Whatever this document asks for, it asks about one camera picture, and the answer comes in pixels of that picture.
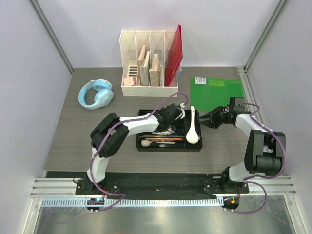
barcode label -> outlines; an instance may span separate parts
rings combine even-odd
[[[205,77],[195,77],[195,84],[207,84]]]

white wall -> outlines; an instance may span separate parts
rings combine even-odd
[[[0,2],[0,228],[20,233],[70,73],[26,0]]]
[[[312,1],[290,0],[249,73],[269,127],[286,134],[287,173],[312,224]]]
[[[182,25],[183,66],[244,65],[278,0],[39,0],[73,67],[121,67],[122,29]]]

green folder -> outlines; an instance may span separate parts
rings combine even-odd
[[[218,106],[227,106],[230,97],[244,97],[241,80],[191,78],[191,105],[198,111],[209,112]]]

headphones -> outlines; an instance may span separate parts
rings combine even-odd
[[[87,105],[85,101],[86,93],[89,89],[93,88],[97,91],[94,97],[94,103]],[[83,86],[79,92],[78,100],[81,106],[87,110],[95,110],[97,108],[107,106],[113,99],[114,93],[112,91],[113,85],[104,79],[91,80]]]

gray wooden table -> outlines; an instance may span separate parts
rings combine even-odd
[[[163,97],[124,97],[121,90],[122,68],[75,69],[55,131],[46,170],[86,171],[91,159],[91,131],[111,112],[118,116],[136,116],[139,109],[153,109]],[[236,68],[183,68],[179,91],[190,96],[190,77],[240,79]],[[78,102],[78,93],[92,79],[106,79],[113,84],[114,98],[104,108],[86,110]],[[87,93],[91,103],[95,91]],[[167,104],[184,102],[173,97]],[[199,153],[138,152],[135,136],[126,138],[120,150],[111,157],[110,172],[221,172],[227,166],[240,163],[245,154],[247,137],[232,125],[219,129],[201,127],[203,148]]]

